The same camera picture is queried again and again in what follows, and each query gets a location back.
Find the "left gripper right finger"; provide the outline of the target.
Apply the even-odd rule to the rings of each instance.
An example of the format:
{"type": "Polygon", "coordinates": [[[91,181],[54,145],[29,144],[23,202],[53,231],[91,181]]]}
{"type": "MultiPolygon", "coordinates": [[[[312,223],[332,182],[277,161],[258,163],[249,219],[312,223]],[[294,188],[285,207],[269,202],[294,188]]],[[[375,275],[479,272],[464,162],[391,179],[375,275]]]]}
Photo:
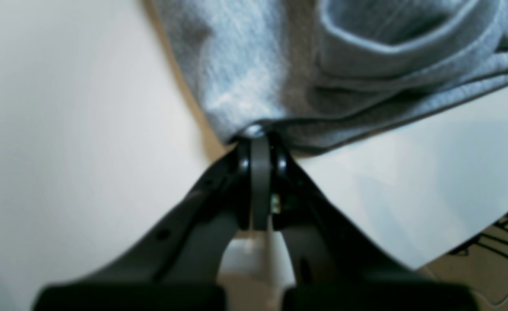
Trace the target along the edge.
{"type": "Polygon", "coordinates": [[[477,311],[467,287],[429,281],[373,243],[270,135],[272,188],[296,284],[284,311],[477,311]]]}

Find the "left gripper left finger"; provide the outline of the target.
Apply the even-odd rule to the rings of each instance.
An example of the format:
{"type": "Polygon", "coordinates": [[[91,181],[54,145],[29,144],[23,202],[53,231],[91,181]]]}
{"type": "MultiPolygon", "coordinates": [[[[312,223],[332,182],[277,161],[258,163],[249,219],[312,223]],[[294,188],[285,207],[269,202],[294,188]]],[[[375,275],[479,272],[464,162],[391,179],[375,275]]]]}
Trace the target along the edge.
{"type": "Polygon", "coordinates": [[[224,252],[250,225],[250,142],[211,165],[184,199],[121,256],[49,285],[35,311],[226,311],[217,276],[224,252]]]}

